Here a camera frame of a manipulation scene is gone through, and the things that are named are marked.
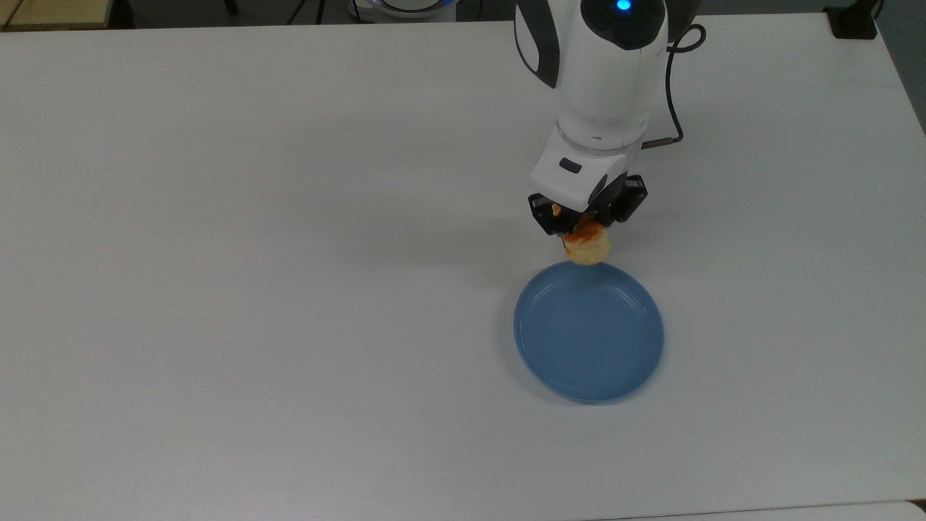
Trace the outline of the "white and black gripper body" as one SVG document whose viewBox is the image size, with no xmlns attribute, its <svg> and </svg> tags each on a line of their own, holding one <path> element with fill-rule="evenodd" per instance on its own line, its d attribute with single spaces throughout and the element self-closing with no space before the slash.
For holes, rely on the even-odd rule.
<svg viewBox="0 0 926 521">
<path fill-rule="evenodd" d="M 626 175 L 644 139 L 599 151 L 574 142 L 556 125 L 530 172 L 530 188 L 568 210 L 583 212 Z"/>
</svg>

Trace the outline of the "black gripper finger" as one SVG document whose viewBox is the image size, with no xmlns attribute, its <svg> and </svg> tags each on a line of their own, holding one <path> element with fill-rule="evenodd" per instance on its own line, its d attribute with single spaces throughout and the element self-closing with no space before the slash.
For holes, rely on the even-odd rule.
<svg viewBox="0 0 926 521">
<path fill-rule="evenodd" d="M 528 198 L 530 213 L 548 235 L 571 234 L 579 223 L 579 212 L 569 210 L 536 192 Z"/>
<path fill-rule="evenodd" d="M 605 176 L 596 187 L 596 221 L 602 226 L 628 221 L 647 196 L 641 175 L 621 174 L 611 181 Z"/>
</svg>

